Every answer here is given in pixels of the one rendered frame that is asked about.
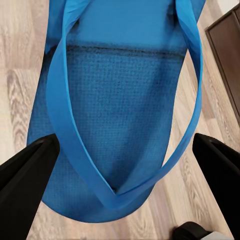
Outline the sandal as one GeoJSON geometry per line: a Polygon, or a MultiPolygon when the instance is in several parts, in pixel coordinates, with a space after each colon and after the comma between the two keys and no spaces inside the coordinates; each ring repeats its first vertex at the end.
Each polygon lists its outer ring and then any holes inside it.
{"type": "Polygon", "coordinates": [[[56,134],[42,202],[84,223],[123,219],[179,161],[202,109],[198,20],[206,0],[49,0],[27,143],[56,134]],[[197,78],[191,121],[163,165],[180,72],[197,78]]]}

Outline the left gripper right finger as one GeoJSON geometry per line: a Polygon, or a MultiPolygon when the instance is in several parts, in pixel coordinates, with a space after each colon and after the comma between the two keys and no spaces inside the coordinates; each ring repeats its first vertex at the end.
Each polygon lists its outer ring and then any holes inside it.
{"type": "Polygon", "coordinates": [[[240,153],[201,133],[194,135],[192,152],[234,240],[240,240],[240,153]]]}

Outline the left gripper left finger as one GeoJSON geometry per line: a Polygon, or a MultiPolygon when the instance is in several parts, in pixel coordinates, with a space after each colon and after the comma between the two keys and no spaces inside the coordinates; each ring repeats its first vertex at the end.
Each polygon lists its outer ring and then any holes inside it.
{"type": "Polygon", "coordinates": [[[60,153],[55,133],[0,165],[0,240],[26,240],[60,153]]]}

